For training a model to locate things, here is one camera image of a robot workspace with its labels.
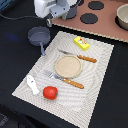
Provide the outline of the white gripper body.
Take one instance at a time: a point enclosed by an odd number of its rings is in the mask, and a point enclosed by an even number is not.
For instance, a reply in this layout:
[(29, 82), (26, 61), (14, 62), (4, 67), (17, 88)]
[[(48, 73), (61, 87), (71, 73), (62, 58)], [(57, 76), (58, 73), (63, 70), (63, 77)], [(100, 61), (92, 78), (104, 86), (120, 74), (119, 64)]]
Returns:
[(40, 18), (66, 16), (70, 9), (67, 0), (34, 0), (34, 7), (35, 14)]

